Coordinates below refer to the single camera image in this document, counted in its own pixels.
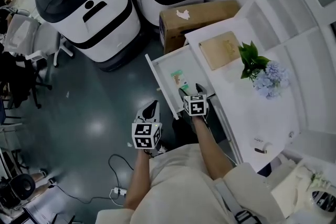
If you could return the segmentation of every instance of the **white paper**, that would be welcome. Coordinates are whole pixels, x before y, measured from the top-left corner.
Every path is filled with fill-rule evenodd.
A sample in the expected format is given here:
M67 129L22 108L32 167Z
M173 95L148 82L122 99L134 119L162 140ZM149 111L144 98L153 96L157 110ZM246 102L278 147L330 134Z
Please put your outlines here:
M190 16L189 16L189 11L186 9L183 13L179 12L178 10L176 10L176 15L179 18L185 19L185 20L189 20Z

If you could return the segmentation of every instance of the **power strip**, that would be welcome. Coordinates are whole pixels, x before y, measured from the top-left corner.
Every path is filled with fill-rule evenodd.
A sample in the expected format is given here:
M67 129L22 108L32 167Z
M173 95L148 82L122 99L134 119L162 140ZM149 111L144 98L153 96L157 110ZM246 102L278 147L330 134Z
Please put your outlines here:
M119 194L119 195L122 195L122 196L126 196L127 189L123 189L123 188L115 187L115 188L113 189L113 192L114 192L115 194Z

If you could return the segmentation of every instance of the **white countertop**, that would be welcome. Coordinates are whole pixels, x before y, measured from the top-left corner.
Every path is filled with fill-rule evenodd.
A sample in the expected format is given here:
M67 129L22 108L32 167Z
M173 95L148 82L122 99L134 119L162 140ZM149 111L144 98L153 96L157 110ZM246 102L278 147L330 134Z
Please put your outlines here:
M260 42L246 19L228 19L185 35L216 92L229 123L227 129L232 131L231 136L234 136L243 162L249 162L255 171L259 171L285 148L290 140L290 132L294 132L294 135L299 133L293 90L286 89L275 100L259 96L249 79L240 79L244 68L240 58L211 71L199 43L227 31L233 31L240 43L249 44L253 40L259 54L269 59L279 62L288 59L282 46L262 53ZM254 151L251 141L255 137L272 144L267 154Z

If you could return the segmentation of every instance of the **white cloth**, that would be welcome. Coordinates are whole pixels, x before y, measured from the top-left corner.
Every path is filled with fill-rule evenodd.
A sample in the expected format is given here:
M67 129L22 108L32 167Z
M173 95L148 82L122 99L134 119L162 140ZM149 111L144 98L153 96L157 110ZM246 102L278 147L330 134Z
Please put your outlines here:
M100 211L96 224L233 223L214 181L207 175L198 144L151 159L150 170L151 189L137 209ZM245 208L271 219L271 223L284 220L276 201L249 164L231 170L224 181Z

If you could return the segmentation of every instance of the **white sleeve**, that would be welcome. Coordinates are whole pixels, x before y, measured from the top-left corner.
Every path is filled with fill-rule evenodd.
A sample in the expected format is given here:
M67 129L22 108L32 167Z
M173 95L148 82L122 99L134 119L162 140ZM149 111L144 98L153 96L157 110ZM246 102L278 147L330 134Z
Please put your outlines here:
M243 208L265 217L270 223L282 223L285 220L280 207L264 183L264 177L258 175L249 163L238 165L223 179L217 180L224 180Z
M97 215L96 224L130 224L133 213L131 209L102 210Z

